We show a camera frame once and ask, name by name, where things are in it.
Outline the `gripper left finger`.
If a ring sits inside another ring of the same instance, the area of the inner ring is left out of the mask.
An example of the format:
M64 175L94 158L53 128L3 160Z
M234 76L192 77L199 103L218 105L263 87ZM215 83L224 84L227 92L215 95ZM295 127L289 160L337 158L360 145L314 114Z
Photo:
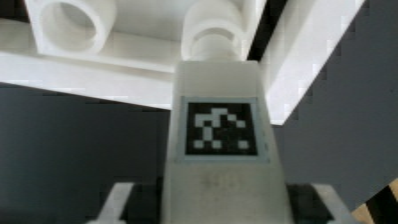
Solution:
M87 224L126 224L121 216L133 186L133 183L113 184L97 217L87 222Z

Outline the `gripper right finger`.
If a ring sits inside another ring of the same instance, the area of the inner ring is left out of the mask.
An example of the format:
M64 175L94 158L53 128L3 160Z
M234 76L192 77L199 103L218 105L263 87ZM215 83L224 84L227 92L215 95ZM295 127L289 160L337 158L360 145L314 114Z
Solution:
M312 188L332 216L327 224L359 224L334 187L327 184L314 184Z

